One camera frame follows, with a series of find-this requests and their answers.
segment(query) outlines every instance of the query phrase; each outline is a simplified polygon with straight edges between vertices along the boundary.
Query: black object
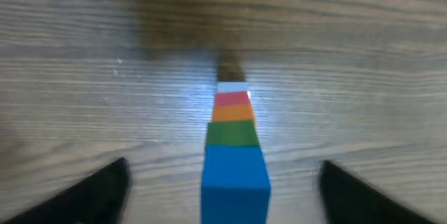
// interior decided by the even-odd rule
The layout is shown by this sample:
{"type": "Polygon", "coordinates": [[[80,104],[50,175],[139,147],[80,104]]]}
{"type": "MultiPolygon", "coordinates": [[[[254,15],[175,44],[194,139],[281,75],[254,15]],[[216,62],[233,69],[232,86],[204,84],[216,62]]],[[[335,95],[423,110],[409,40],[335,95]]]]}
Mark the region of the black object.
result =
{"type": "Polygon", "coordinates": [[[129,165],[120,158],[4,224],[117,224],[130,183],[129,165]]]}
{"type": "Polygon", "coordinates": [[[319,187],[329,224],[434,224],[327,160],[319,187]]]}

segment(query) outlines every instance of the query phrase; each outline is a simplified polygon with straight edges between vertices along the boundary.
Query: blue block top face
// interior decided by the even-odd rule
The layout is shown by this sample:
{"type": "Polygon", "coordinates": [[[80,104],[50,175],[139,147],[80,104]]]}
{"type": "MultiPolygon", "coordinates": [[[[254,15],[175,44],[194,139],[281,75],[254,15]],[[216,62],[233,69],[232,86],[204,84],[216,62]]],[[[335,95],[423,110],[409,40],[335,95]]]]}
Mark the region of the blue block top face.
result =
{"type": "Polygon", "coordinates": [[[218,82],[217,93],[248,91],[249,85],[247,82],[218,82]]]}
{"type": "Polygon", "coordinates": [[[202,187],[270,190],[261,149],[207,145],[202,187]]]}

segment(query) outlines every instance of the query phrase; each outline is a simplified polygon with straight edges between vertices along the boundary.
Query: wooden table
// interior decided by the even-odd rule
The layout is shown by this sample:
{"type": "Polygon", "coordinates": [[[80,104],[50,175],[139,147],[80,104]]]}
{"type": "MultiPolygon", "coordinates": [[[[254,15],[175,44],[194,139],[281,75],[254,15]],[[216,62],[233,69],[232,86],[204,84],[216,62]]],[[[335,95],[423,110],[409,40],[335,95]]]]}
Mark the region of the wooden table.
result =
{"type": "Polygon", "coordinates": [[[223,57],[251,85],[269,223],[323,223],[327,158],[446,222],[446,3],[0,0],[0,221],[125,156],[125,223],[197,224],[223,57]]]}

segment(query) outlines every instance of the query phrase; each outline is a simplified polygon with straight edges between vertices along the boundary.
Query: stacked block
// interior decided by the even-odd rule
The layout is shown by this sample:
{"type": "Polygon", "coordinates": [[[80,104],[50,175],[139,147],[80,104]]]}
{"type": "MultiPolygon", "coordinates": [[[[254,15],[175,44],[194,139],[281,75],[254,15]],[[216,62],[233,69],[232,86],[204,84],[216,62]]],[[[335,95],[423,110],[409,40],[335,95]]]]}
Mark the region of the stacked block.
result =
{"type": "Polygon", "coordinates": [[[246,82],[220,82],[208,123],[202,224],[265,224],[270,180],[246,82]]]}

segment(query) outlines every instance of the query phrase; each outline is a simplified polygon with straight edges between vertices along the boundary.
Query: orange block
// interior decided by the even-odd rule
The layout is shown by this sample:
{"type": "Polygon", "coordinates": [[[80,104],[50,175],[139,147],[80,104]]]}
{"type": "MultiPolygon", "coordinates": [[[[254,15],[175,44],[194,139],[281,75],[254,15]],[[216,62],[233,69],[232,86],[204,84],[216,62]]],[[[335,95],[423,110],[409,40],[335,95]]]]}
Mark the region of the orange block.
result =
{"type": "Polygon", "coordinates": [[[251,104],[229,105],[221,107],[214,106],[212,110],[212,121],[239,120],[253,120],[253,122],[256,122],[251,104]]]}

